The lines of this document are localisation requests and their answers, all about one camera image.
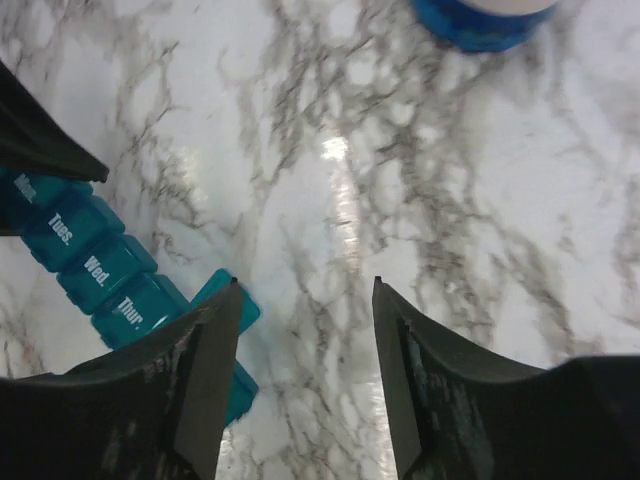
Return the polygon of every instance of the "bottle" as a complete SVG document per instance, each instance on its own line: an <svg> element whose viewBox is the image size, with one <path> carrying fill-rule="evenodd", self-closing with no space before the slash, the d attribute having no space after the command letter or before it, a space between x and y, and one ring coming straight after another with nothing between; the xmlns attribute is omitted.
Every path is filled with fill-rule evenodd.
<svg viewBox="0 0 640 480"><path fill-rule="evenodd" d="M465 52L498 52L524 42L556 0L412 0L419 20Z"/></svg>
<svg viewBox="0 0 640 480"><path fill-rule="evenodd" d="M217 270L192 302L88 183L0 168L0 215L34 258L57 274L67 296L105 344L118 349L179 318L231 282ZM260 316L243 288L240 333ZM258 387L236 362L227 425L251 407Z"/></svg>

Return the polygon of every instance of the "pill organizer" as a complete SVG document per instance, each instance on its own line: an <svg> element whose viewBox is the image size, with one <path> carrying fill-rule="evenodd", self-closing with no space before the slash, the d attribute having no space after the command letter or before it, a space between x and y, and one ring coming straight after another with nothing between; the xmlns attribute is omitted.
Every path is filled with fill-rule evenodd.
<svg viewBox="0 0 640 480"><path fill-rule="evenodd" d="M118 349L179 318L231 282L216 271L189 302L145 248L124 233L118 216L84 182L0 168L0 215L19 233L34 258L69 300L91 315L104 343ZM240 333L260 316L242 289ZM225 425L244 415L258 386L238 362Z"/></svg>

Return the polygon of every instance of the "white marble surface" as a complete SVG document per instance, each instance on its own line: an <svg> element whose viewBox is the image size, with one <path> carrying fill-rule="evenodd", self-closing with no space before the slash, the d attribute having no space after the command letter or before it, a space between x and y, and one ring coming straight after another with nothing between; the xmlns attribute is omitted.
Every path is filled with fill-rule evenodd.
<svg viewBox="0 0 640 480"><path fill-rule="evenodd" d="M374 275L523 362L640 350L639 14L566 1L466 56L406 0L15 0L0 57L112 168L98 191L185 295L226 267L263 307L218 478L386 480ZM106 351L0 249L4 374Z"/></svg>

